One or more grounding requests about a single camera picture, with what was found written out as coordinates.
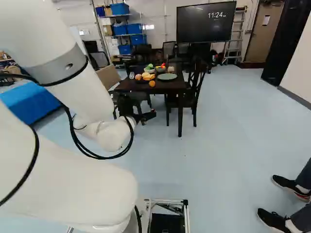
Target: person's leg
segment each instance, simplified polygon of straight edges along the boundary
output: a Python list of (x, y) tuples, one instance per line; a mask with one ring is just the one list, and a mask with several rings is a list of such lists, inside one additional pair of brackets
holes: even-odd
[(306, 205), (291, 216), (291, 221), (298, 230), (311, 232), (311, 204)]
[(297, 185), (309, 191), (311, 190), (311, 159), (309, 159), (295, 181)]
[(293, 191), (298, 198), (308, 202), (311, 195), (311, 159), (309, 159), (296, 180), (288, 180), (274, 175), (272, 176), (272, 181), (281, 188)]
[(311, 232), (311, 205), (308, 204), (290, 218), (282, 217), (276, 212), (268, 212), (259, 208), (258, 217), (269, 228), (283, 233)]

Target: dining table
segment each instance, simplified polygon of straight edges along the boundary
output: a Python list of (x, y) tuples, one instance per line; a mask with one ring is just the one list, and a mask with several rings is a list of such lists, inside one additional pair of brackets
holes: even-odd
[[(145, 66), (138, 66), (135, 68), (135, 74), (141, 74), (144, 72)], [(120, 93), (128, 92), (145, 92), (147, 94), (164, 94), (164, 95), (176, 95), (178, 96), (178, 137), (182, 135), (183, 126), (183, 106), (184, 106), (184, 93), (187, 90), (187, 83), (184, 80), (181, 64), (170, 64), (174, 67), (174, 73), (177, 78), (171, 81), (161, 81), (157, 79), (160, 74), (155, 74), (155, 86), (151, 87), (147, 83), (138, 83), (135, 79), (126, 77), (115, 87), (114, 91)]]

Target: sneaker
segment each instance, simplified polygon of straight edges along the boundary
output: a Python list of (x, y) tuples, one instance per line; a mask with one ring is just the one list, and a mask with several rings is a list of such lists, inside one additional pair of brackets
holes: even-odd
[(301, 192), (297, 187), (296, 187), (296, 182), (293, 181), (293, 180), (288, 180), (284, 177), (281, 177), (281, 176), (277, 176), (277, 175), (273, 175), (272, 176), (272, 182), (281, 187), (281, 188), (286, 188), (286, 189), (289, 189), (291, 191), (294, 192), (294, 194), (299, 198), (301, 199), (302, 201), (305, 201), (305, 202), (309, 202), (310, 200), (310, 195), (311, 195), (311, 191), (307, 194)]
[(259, 208), (257, 215), (260, 220), (272, 230), (279, 233), (291, 233), (291, 231), (285, 226), (285, 221), (289, 218), (282, 217), (276, 212), (268, 212), (264, 209)]

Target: television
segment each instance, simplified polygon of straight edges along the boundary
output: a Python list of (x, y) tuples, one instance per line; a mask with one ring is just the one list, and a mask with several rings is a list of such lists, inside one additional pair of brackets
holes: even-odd
[(236, 4), (236, 1), (223, 1), (177, 7), (177, 42), (230, 40)]

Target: ladder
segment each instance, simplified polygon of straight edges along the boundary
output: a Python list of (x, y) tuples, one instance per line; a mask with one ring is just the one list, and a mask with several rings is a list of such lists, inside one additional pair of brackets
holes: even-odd
[(242, 61), (242, 41), (243, 41), (243, 23), (245, 21), (245, 13), (247, 6), (237, 7), (235, 10), (235, 17), (233, 20), (231, 39), (225, 42), (224, 45), (224, 60), (223, 64), (228, 65), (228, 59), (234, 59), (234, 64), (237, 64), (237, 61)]

